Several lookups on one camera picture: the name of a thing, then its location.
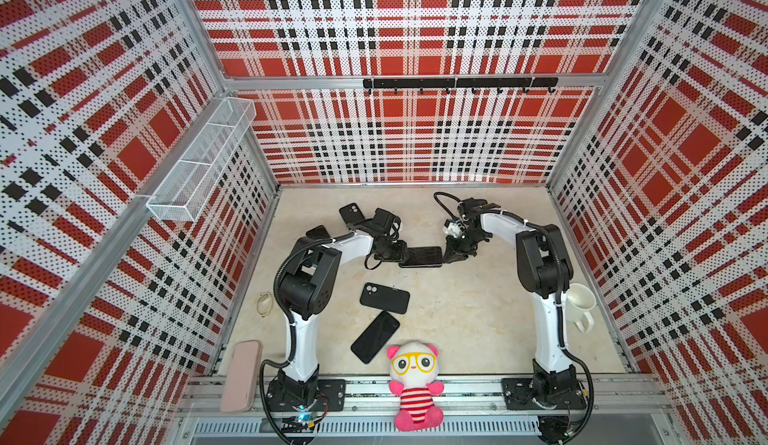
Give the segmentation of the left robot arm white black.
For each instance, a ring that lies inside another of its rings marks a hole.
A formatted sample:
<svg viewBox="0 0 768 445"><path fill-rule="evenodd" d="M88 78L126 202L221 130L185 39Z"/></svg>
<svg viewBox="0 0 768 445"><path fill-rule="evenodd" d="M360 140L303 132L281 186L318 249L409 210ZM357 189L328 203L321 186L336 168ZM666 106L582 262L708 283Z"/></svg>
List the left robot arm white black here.
<svg viewBox="0 0 768 445"><path fill-rule="evenodd" d="M339 268L368 256L401 263L407 244L396 231L353 229L333 237L319 225L296 241L279 267L273 292L287 323L286 358L279 368L288 381L304 385L317 378L317 317L330 302Z"/></svg>

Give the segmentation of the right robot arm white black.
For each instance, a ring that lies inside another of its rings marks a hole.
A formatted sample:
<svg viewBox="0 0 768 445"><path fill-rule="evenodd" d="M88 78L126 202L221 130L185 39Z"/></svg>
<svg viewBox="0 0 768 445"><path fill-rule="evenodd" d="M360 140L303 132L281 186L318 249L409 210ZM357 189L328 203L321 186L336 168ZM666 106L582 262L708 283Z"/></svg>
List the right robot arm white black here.
<svg viewBox="0 0 768 445"><path fill-rule="evenodd" d="M516 253L517 277L530 293L536 330L534 370L559 374L572 368L567 350L564 307L573 267L560 229L539 225L506 210L482 210L444 222L443 261L477 254L478 244L502 238Z"/></svg>

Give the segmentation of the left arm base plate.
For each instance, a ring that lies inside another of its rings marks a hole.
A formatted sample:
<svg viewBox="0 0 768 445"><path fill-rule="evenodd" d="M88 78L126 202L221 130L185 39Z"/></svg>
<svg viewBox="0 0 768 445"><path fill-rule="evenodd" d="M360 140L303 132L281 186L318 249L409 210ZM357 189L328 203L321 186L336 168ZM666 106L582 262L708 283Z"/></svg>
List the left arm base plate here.
<svg viewBox="0 0 768 445"><path fill-rule="evenodd" d="M277 377L268 387L266 398L271 411L299 412L342 411L347 382L343 379L319 379L299 383L289 377Z"/></svg>

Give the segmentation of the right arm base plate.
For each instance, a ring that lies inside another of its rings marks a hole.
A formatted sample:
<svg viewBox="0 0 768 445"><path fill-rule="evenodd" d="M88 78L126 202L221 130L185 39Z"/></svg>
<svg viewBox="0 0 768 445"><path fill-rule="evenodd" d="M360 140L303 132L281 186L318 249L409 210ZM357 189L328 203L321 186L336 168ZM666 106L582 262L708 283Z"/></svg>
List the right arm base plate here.
<svg viewBox="0 0 768 445"><path fill-rule="evenodd" d="M548 383L537 377L503 378L502 397L508 410L585 411L586 398L578 380Z"/></svg>

